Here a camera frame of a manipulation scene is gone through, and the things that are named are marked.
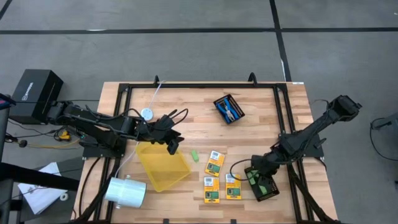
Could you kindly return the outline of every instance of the white cylinder container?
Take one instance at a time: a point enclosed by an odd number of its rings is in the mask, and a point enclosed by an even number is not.
[[[146,188],[146,183],[112,177],[105,199],[116,202],[119,207],[122,205],[139,208],[144,201]]]

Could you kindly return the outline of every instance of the green block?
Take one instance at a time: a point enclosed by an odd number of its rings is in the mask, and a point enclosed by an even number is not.
[[[192,154],[193,160],[194,160],[195,162],[199,162],[198,153],[197,153],[195,150],[192,150],[191,154]]]
[[[254,185],[256,183],[256,181],[254,180],[253,175],[251,174],[251,172],[248,172],[247,175],[248,175],[248,179],[249,179],[250,185]]]
[[[259,185],[259,187],[260,187],[261,193],[262,193],[263,195],[267,194],[268,191],[267,191],[267,189],[266,189],[265,186]]]
[[[241,189],[228,189],[228,195],[241,195]]]

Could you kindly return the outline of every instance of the gray concrete floor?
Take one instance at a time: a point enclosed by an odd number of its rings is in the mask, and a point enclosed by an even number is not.
[[[0,0],[0,7],[6,0]],[[280,24],[300,27],[398,27],[398,2],[276,0]],[[273,27],[263,0],[13,0],[0,30]],[[398,163],[379,157],[369,122],[398,111],[398,33],[283,34],[293,81],[305,82],[310,100],[349,95],[359,116],[324,130],[331,191],[348,223],[397,223]],[[105,81],[283,81],[274,33],[0,35],[0,92],[10,93],[26,68],[52,69],[65,82],[60,99],[98,99]],[[89,106],[96,108],[95,102]],[[314,117],[324,110],[312,105]],[[31,127],[41,131],[50,126]],[[30,133],[12,124],[8,131]],[[374,133],[379,150],[398,158],[391,128]],[[52,138],[31,139],[52,144]],[[80,150],[21,149],[6,145],[3,162],[35,168],[81,156]],[[68,220],[70,211],[29,223]]]

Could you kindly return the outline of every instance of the black equipment box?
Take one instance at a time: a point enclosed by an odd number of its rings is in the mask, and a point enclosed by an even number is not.
[[[12,95],[9,118],[21,124],[47,124],[47,113],[63,81],[51,70],[26,69]]]

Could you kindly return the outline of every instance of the yellow tray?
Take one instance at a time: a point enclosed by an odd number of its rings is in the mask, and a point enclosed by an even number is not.
[[[191,173],[183,154],[177,150],[170,155],[166,144],[140,142],[136,152],[157,192],[169,189]]]

